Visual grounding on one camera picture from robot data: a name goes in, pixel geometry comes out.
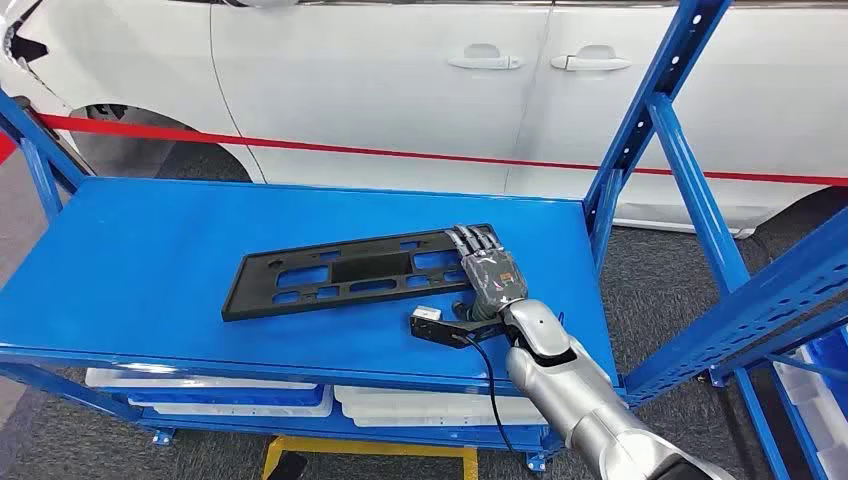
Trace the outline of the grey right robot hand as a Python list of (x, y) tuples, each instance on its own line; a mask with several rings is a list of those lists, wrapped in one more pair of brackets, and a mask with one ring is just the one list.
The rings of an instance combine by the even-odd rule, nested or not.
[(455, 225), (444, 233), (453, 242), (460, 265), (485, 307), (499, 312), (526, 299), (528, 287), (510, 251), (480, 227)]

